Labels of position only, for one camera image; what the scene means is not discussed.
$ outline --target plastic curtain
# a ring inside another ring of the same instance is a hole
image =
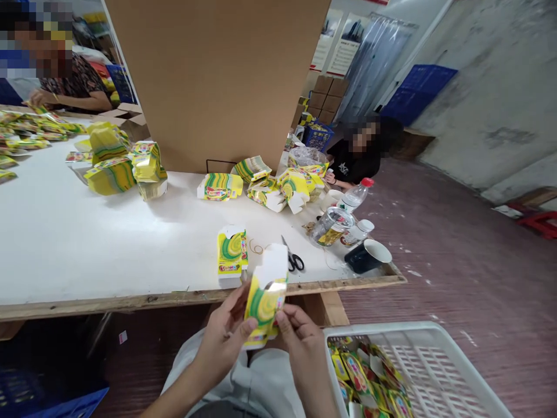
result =
[[[346,78],[350,87],[340,105],[337,118],[350,122],[373,112],[380,99],[379,89],[417,25],[372,13],[363,42],[350,65]]]

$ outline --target white table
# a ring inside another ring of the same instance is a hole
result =
[[[293,215],[288,207],[276,214],[245,192],[226,202],[200,200],[203,175],[178,172],[168,173],[167,193],[149,203],[137,187],[99,196],[64,162],[86,138],[32,151],[11,169],[18,178],[0,185],[0,320],[222,300],[216,239],[228,224],[245,225],[252,247],[284,235],[306,266],[290,276],[289,294],[405,281],[393,265],[359,278],[339,259],[341,244],[330,252],[311,245],[302,225],[320,214],[317,203]],[[250,275],[261,256],[248,256]]]

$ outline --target wall sign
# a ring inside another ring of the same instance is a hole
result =
[[[315,53],[313,54],[312,64],[309,66],[310,70],[319,72],[323,70],[325,60],[327,59],[329,51],[332,47],[332,40],[335,38],[338,25],[341,22],[342,14],[341,10],[335,9],[329,9],[327,12],[327,17],[323,23],[321,35],[319,36],[319,41],[317,42],[317,47],[315,48]]]
[[[366,17],[348,14],[344,28],[342,29],[341,39],[337,43],[331,62],[327,69],[328,74],[340,75],[344,77],[348,72],[354,55],[360,48],[364,32],[370,20]]]

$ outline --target red floor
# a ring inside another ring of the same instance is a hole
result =
[[[352,323],[444,326],[516,417],[556,416],[557,246],[489,209],[443,174],[386,160],[357,215],[375,223],[408,284],[341,293]],[[136,416],[160,393],[207,307],[116,315],[110,391],[93,416]],[[124,329],[129,340],[117,344]]]

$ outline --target scissors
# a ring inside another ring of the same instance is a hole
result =
[[[303,260],[299,257],[298,254],[293,254],[290,251],[290,247],[284,240],[284,237],[282,235],[280,237],[283,239],[283,244],[286,245],[286,248],[288,248],[288,263],[290,264],[290,266],[288,267],[288,271],[291,273],[294,270],[300,270],[301,272],[303,272],[303,270],[306,268]]]

